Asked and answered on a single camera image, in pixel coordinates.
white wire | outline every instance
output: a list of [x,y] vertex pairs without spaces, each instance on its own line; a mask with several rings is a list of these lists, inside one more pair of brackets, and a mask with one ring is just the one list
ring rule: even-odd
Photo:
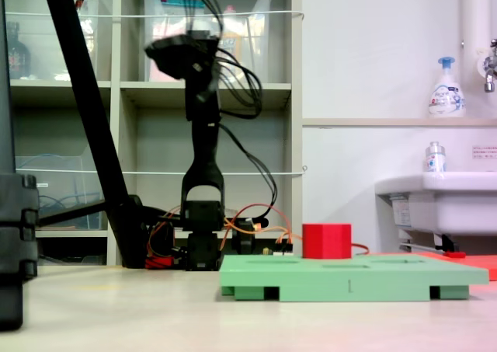
[[[40,12],[5,12],[7,16],[52,16],[51,14],[43,14]],[[294,10],[276,10],[273,12],[236,12],[233,14],[230,14],[229,16],[251,16],[254,14],[296,14],[299,16],[302,16],[302,19],[304,19],[305,14],[303,12],[298,12]],[[190,17],[197,17],[197,16],[214,16],[213,14],[196,14],[194,16]],[[187,15],[183,16],[165,16],[165,15],[151,15],[151,16],[114,16],[114,15],[92,15],[88,14],[85,16],[81,16],[82,18],[186,18]]]
[[[18,168],[16,171],[20,172],[53,172],[53,173],[96,173],[96,171],[81,171],[75,169],[29,169]],[[164,175],[164,176],[184,176],[185,172],[123,172],[124,175]],[[305,172],[274,172],[273,176],[302,176]],[[261,173],[253,172],[225,172],[223,176],[261,176]]]

pipe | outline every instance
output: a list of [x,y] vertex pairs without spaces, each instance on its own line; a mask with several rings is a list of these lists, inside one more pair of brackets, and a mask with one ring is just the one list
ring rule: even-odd
[[481,117],[489,96],[485,95],[485,81],[478,74],[477,63],[482,54],[488,54],[492,40],[492,0],[462,0],[461,9],[464,40],[462,88],[468,116]]

faucet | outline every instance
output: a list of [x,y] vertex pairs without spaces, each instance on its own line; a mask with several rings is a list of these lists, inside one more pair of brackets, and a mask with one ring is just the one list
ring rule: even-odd
[[487,58],[485,63],[485,92],[492,93],[495,91],[494,75],[497,68],[497,39],[490,43],[492,56]]

white sink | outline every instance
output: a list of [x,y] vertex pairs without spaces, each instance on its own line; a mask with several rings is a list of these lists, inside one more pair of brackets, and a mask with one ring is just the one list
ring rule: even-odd
[[434,234],[497,235],[497,173],[421,173],[377,183],[395,224]]

label sticker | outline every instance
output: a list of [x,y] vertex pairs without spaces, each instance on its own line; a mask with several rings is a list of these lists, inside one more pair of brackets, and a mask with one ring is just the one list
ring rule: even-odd
[[473,159],[497,159],[497,146],[473,146]]

